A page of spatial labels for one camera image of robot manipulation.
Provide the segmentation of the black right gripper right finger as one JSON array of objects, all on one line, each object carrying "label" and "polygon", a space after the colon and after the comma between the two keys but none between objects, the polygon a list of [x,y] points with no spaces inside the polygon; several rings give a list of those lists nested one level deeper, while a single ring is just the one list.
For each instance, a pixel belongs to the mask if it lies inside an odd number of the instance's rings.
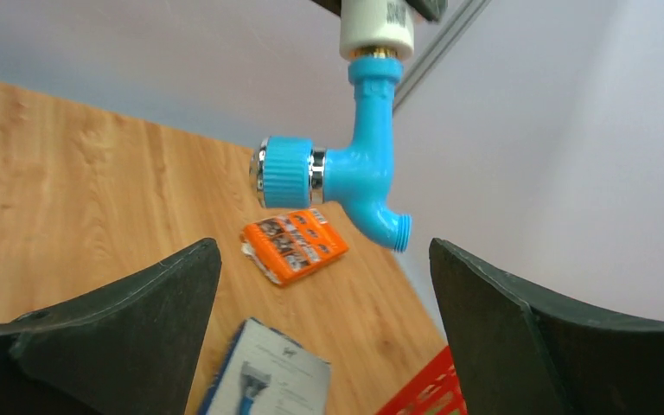
[{"label": "black right gripper right finger", "polygon": [[431,281],[472,414],[664,414],[664,322],[584,303],[447,240]]}]

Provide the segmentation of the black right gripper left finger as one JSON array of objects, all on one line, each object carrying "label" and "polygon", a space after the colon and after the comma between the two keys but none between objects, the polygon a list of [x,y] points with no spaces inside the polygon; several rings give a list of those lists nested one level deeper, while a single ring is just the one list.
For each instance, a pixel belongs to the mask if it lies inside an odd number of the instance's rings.
[{"label": "black right gripper left finger", "polygon": [[0,414],[181,414],[220,279],[214,239],[0,323]]}]

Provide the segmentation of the blue plastic water faucet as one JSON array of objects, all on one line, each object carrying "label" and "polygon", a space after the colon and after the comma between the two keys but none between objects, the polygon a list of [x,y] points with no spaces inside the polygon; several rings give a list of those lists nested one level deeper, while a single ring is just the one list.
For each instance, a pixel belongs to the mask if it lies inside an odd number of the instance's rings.
[{"label": "blue plastic water faucet", "polygon": [[408,247],[412,218],[392,211],[393,99],[403,66],[393,57],[354,59],[352,141],[343,149],[317,147],[307,138],[268,137],[252,155],[249,182],[264,208],[308,208],[337,202],[373,243],[395,252]]}]

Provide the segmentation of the white plastic pipe elbow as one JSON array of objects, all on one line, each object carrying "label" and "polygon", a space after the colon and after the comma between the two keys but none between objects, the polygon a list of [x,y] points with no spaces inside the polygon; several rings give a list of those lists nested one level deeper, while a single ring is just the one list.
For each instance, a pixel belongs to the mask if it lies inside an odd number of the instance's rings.
[{"label": "white plastic pipe elbow", "polygon": [[339,52],[351,60],[362,48],[383,47],[405,61],[414,54],[415,12],[402,0],[342,0]]}]

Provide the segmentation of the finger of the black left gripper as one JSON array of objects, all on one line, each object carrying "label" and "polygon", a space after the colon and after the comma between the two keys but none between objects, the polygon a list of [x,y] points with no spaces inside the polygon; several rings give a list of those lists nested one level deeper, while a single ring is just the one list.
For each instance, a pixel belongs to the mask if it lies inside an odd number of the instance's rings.
[{"label": "finger of the black left gripper", "polygon": [[324,8],[335,16],[340,16],[342,12],[342,0],[312,0],[313,3]]},{"label": "finger of the black left gripper", "polygon": [[406,0],[427,22],[441,22],[449,6],[448,0]]}]

